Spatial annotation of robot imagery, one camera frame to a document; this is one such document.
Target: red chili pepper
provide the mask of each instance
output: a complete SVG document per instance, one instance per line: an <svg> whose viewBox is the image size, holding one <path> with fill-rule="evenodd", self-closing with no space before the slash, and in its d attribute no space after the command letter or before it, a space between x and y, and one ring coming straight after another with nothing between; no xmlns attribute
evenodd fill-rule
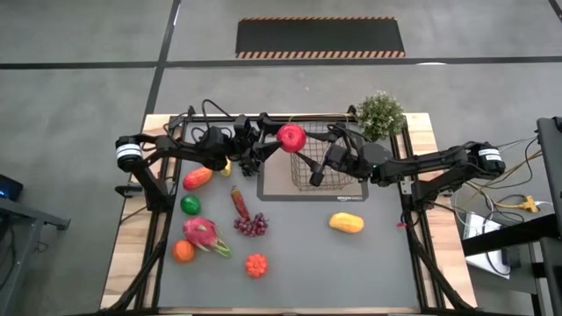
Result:
<svg viewBox="0 0 562 316"><path fill-rule="evenodd" d="M230 196L232 197L232 201L234 202L234 207L236 207L236 211L245 219L250 219L248 208L246 208L246 204L244 203L244 198L240 193L240 190L236 189L236 186L232 187L230 191Z"/></svg>

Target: floor mat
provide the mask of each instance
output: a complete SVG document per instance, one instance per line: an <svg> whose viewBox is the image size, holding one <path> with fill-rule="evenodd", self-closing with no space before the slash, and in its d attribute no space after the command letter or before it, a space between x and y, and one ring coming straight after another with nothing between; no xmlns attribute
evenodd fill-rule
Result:
<svg viewBox="0 0 562 316"><path fill-rule="evenodd" d="M401 58L393 17L243 18L236 58Z"/></svg>

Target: orange flower-shaped fruit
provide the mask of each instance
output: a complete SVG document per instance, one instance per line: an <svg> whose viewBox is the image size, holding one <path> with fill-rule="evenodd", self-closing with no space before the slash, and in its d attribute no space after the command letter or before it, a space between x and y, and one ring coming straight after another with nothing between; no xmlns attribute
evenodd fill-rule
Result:
<svg viewBox="0 0 562 316"><path fill-rule="evenodd" d="M246 274L251 277L262 277L267 272L267 258L262 254L252 254L246 259Z"/></svg>

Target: red dragon fruit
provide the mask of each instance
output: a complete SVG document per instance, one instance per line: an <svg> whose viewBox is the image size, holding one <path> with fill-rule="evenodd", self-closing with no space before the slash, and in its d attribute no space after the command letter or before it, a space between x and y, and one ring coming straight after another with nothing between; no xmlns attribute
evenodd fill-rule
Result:
<svg viewBox="0 0 562 316"><path fill-rule="evenodd" d="M202 250L212 248L225 257L230 256L230 248L220 238L219 228L209 219L196 217L187 219L184 223L185 239Z"/></svg>

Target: yellow striped border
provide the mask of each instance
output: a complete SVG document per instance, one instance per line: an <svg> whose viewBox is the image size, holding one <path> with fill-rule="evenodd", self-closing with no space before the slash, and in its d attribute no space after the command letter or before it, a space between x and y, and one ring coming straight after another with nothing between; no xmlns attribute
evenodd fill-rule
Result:
<svg viewBox="0 0 562 316"><path fill-rule="evenodd" d="M265 20L365 20L365 19L393 19L395 17L253 17L241 18L240 21L265 21Z"/></svg>
<svg viewBox="0 0 562 316"><path fill-rule="evenodd" d="M239 52L239 59L341 59L341 58L404 58L403 51L299 51Z"/></svg>

